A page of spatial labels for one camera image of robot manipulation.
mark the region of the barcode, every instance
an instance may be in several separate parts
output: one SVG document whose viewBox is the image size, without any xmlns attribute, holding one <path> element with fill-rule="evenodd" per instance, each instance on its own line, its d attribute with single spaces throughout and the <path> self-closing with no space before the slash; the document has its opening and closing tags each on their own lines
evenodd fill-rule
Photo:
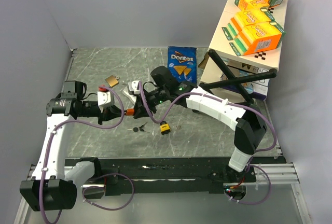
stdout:
<svg viewBox="0 0 332 224">
<path fill-rule="evenodd" d="M 255 49 L 255 52 L 257 52 L 259 49 L 265 49 L 270 46 L 272 39 L 266 40 L 266 41 L 260 41 Z"/>
<path fill-rule="evenodd" d="M 275 1 L 273 5 L 279 5 L 282 2 L 282 0 Z"/>
</svg>

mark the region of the doritos bag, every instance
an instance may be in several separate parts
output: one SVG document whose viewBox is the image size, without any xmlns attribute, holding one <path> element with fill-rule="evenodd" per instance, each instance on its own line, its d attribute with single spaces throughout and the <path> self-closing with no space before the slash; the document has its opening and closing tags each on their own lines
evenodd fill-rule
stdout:
<svg viewBox="0 0 332 224">
<path fill-rule="evenodd" d="M 168 47 L 168 68 L 178 82 L 197 83 L 196 48 Z"/>
</svg>

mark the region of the gray floor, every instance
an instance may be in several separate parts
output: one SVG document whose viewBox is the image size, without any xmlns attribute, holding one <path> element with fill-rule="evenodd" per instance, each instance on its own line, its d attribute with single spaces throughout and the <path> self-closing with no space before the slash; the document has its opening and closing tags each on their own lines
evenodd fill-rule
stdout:
<svg viewBox="0 0 332 224">
<path fill-rule="evenodd" d="M 198 63 L 206 53 L 205 48 L 197 51 Z M 98 85 L 105 84 L 110 75 L 119 76 L 120 84 L 115 91 L 119 93 L 125 109 L 133 104 L 121 90 L 128 81 L 152 80 L 150 72 L 157 66 L 167 66 L 167 48 L 79 48 L 74 51 L 74 60 L 69 72 L 69 80 L 87 83 L 87 93 L 96 92 Z M 198 68 L 198 81 L 203 70 Z M 257 102 L 266 115 L 263 102 Z M 169 103 L 157 107 L 156 117 L 163 115 Z M 111 125 L 117 119 L 104 123 Z M 113 130 L 100 130 L 75 124 L 67 155 L 69 157 L 201 157 L 231 156 L 234 145 L 234 131 L 223 123 L 204 114 L 194 114 L 181 106 L 174 106 L 166 117 L 172 132 L 161 135 L 159 126 L 148 118 L 134 120 L 126 117 L 123 123 Z M 148 122 L 148 132 L 133 132 L 127 129 Z M 272 144 L 269 131 L 260 148 Z M 277 156 L 275 150 L 261 152 L 258 156 Z"/>
<path fill-rule="evenodd" d="M 267 186 L 248 186 L 243 201 L 262 199 Z M 98 204 L 118 207 L 129 195 L 104 197 Z M 55 220 L 57 211 L 48 211 Z M 29 210 L 25 224 L 44 223 L 40 212 Z M 246 206 L 229 202 L 224 194 L 164 193 L 136 194 L 132 202 L 120 211 L 105 211 L 77 200 L 73 209 L 64 210 L 59 223 L 114 223 L 114 224 L 297 224 L 302 223 L 291 185 L 274 185 L 270 198 L 263 204 Z"/>
</svg>

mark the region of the white wall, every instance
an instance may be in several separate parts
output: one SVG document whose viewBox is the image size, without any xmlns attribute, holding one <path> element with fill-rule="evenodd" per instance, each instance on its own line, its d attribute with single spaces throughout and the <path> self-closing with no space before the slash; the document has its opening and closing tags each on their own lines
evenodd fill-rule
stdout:
<svg viewBox="0 0 332 224">
<path fill-rule="evenodd" d="M 332 220 L 332 2 L 289 0 L 280 72 L 268 104 L 314 223 Z"/>
<path fill-rule="evenodd" d="M 71 48 L 207 47 L 226 0 L 46 0 Z"/>
<path fill-rule="evenodd" d="M 19 187 L 36 163 L 46 104 L 64 79 L 69 48 L 43 0 L 0 0 L 1 223 L 13 223 Z"/>
</svg>

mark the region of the marble tabletop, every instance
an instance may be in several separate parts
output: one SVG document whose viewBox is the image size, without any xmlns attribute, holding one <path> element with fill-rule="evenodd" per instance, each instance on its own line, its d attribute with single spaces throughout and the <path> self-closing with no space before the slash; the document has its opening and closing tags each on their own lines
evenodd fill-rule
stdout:
<svg viewBox="0 0 332 224">
<path fill-rule="evenodd" d="M 206 48 L 197 49 L 198 64 L 203 60 Z M 125 109 L 133 107 L 121 91 L 128 81 L 152 80 L 150 72 L 160 65 L 167 66 L 167 48 L 79 48 L 74 50 L 68 80 L 83 81 L 88 85 L 87 94 L 96 92 L 98 86 L 106 84 L 105 78 L 119 76 L 120 83 L 114 87 L 121 97 Z M 203 70 L 197 68 L 198 81 Z M 89 100 L 96 100 L 92 95 Z M 263 102 L 257 102 L 266 115 Z M 169 102 L 157 106 L 155 117 L 161 117 Z M 96 119 L 86 119 L 97 123 Z M 123 123 L 112 130 L 100 130 L 75 124 L 67 151 L 68 157 L 229 157 L 234 150 L 234 131 L 225 124 L 201 113 L 175 105 L 165 119 L 171 133 L 161 135 L 159 125 L 149 118 L 125 117 Z M 105 122 L 116 123 L 118 119 Z M 128 129 L 144 123 L 146 132 Z M 273 138 L 270 131 L 260 143 L 260 148 L 269 147 Z M 257 156 L 277 156 L 275 150 L 260 152 Z"/>
</svg>

